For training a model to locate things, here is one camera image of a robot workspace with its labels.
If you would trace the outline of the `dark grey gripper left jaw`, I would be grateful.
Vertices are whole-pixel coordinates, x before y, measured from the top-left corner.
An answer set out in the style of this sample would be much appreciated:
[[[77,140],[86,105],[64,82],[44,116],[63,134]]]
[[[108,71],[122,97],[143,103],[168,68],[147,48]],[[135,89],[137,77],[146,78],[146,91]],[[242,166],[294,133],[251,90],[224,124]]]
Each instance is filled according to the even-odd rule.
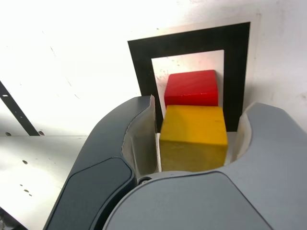
[[[119,105],[93,128],[47,219],[47,230],[98,230],[138,180],[158,169],[155,98]]]

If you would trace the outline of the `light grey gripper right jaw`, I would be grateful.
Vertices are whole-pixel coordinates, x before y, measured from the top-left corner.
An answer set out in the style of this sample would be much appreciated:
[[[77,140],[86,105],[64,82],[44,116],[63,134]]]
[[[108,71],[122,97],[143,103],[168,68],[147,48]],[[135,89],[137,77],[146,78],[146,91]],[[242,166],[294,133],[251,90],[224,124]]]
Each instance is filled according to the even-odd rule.
[[[106,230],[304,230],[307,134],[283,109],[254,103],[239,158],[207,172],[163,173],[116,205]]]

